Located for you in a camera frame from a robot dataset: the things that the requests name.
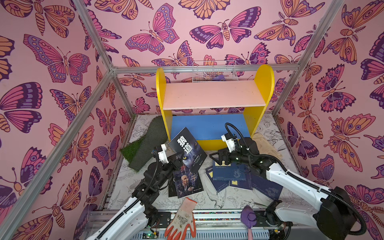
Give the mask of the purple old man cover book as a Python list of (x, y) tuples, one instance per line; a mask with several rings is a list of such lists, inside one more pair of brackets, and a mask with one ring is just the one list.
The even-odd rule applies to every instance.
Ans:
[(192, 173), (187, 167), (182, 167), (181, 170), (173, 172), (173, 180), (178, 198), (187, 197), (204, 191), (199, 174)]

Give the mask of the black wolf cover book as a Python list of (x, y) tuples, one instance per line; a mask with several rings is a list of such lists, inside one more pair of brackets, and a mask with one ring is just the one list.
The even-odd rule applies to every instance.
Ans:
[(169, 146), (176, 153), (183, 152), (182, 163), (193, 174), (198, 173), (208, 156), (186, 127), (170, 141)]

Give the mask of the black antler cover book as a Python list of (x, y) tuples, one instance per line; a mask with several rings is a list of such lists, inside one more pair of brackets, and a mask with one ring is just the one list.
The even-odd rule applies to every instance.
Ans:
[(168, 193), (169, 198), (178, 196), (174, 179), (170, 180), (169, 185), (168, 185), (168, 191), (169, 191), (169, 193)]

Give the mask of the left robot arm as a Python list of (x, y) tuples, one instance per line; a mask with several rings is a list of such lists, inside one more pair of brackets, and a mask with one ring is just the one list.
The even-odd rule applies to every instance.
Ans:
[(166, 150), (164, 144), (154, 148), (152, 155), (156, 161), (148, 166), (131, 197), (102, 228), (88, 237), (89, 240), (130, 240), (154, 224), (158, 210), (153, 202), (163, 185), (183, 166), (183, 151), (168, 157)]

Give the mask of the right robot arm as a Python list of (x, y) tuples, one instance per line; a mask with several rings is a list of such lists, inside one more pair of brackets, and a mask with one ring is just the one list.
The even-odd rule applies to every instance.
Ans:
[(311, 206), (304, 210), (275, 201), (267, 209), (271, 219), (316, 227), (331, 240), (361, 236), (368, 230), (363, 215), (354, 208), (345, 190), (330, 189), (295, 174), (275, 156), (260, 154), (257, 143), (249, 137), (236, 139), (225, 134), (222, 140), (226, 148), (209, 155), (215, 163), (246, 165), (255, 175), (288, 189)]

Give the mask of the top blue thread-bound book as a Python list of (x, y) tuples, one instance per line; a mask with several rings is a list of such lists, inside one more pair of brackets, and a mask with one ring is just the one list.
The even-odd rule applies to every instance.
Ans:
[(242, 164), (231, 163), (219, 165), (213, 162), (213, 180), (215, 181), (245, 181), (247, 168)]

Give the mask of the green artificial grass mat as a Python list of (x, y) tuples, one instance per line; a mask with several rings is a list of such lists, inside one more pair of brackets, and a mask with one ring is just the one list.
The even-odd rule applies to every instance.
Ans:
[(143, 136), (121, 148), (120, 152), (128, 161), (128, 166), (135, 172), (139, 172), (153, 157), (152, 151), (154, 148), (165, 144), (167, 140), (168, 135), (163, 118), (158, 116), (151, 121), (147, 132)]

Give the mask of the blue book lower left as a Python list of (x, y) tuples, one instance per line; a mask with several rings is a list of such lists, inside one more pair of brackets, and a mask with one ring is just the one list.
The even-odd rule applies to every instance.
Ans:
[(221, 191), (223, 191), (229, 186), (229, 181), (221, 181), (221, 180), (213, 179), (213, 167), (206, 168), (205, 172), (217, 193), (220, 193)]

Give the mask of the beige work glove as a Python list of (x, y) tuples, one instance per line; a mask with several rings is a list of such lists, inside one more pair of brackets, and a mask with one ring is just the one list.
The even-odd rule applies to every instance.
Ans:
[(256, 142), (260, 154), (271, 155), (278, 158), (279, 160), (283, 159), (282, 154), (279, 153), (277, 149), (275, 149), (275, 147), (271, 145), (262, 134), (255, 133), (252, 139)]

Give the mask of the yellow pink blue bookshelf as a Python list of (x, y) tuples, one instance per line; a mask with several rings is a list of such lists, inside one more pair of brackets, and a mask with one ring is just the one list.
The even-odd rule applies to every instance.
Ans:
[[(275, 87), (271, 66), (261, 65), (253, 81), (221, 81), (168, 84), (164, 70), (156, 73), (159, 107), (169, 141), (184, 128), (205, 151), (225, 148), (221, 136), (227, 133), (225, 123), (252, 137), (269, 105)], [(174, 116), (175, 110), (230, 109), (243, 107), (242, 113)]]

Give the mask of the red white work glove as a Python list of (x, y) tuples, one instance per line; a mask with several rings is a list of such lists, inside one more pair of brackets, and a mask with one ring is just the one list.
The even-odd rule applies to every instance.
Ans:
[(185, 240), (188, 230), (190, 230), (192, 238), (196, 237), (196, 222), (193, 213), (196, 205), (197, 202), (189, 198), (184, 199), (172, 222), (165, 230), (167, 240)]

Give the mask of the blue book right front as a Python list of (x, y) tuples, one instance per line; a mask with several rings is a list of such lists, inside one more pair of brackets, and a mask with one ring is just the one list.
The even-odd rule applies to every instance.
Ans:
[(251, 186), (272, 200), (280, 198), (283, 187), (251, 173)]

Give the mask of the green circuit board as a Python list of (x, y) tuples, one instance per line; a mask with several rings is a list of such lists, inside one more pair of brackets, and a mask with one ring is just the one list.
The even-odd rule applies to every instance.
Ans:
[(158, 239), (159, 237), (159, 232), (143, 232), (142, 234), (142, 239), (143, 240), (151, 240), (151, 239)]

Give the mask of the purple item in basket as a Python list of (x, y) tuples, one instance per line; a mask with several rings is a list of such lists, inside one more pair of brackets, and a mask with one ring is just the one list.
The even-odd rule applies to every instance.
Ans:
[(212, 79), (212, 81), (226, 81), (226, 76), (225, 75), (217, 75)]

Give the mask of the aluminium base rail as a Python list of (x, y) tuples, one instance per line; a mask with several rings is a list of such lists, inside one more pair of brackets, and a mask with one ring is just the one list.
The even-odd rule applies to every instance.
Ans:
[[(94, 211), (91, 212), (89, 222), (80, 240), (86, 240), (104, 224), (110, 220), (117, 211)], [(159, 212), (155, 224), (152, 227), (146, 227), (134, 235), (132, 240), (142, 240), (143, 232), (159, 232), (158, 239), (165, 240), (166, 224), (171, 222), (175, 216), (175, 211)], [(206, 211), (197, 210), (194, 212), (196, 219), (197, 235), (192, 238), (190, 232), (187, 232), (187, 240), (246, 240), (248, 239), (247, 227), (241, 222), (240, 210), (219, 210)], [(272, 227), (263, 219), (257, 221), (256, 226), (252, 227), (254, 240), (283, 240), (286, 234), (289, 234), (289, 240), (327, 240), (319, 230), (314, 227), (308, 227), (300, 224), (293, 224), (292, 227)]]

